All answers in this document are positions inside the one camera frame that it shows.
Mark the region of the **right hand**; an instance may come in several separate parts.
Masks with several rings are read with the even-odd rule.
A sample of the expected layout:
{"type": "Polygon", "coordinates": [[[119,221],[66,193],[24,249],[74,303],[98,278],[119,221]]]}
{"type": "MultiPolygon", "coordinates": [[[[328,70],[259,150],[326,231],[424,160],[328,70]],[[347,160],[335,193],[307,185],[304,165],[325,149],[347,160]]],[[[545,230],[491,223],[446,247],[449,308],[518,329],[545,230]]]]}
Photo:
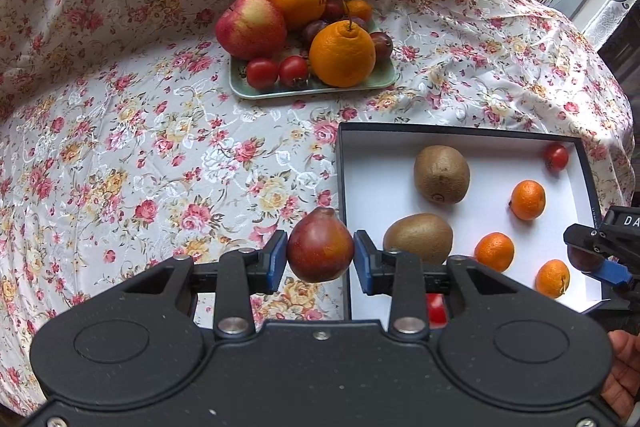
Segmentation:
{"type": "Polygon", "coordinates": [[[608,339],[614,362],[601,397],[622,421],[629,421],[639,400],[639,336],[616,329],[608,333],[608,339]]]}

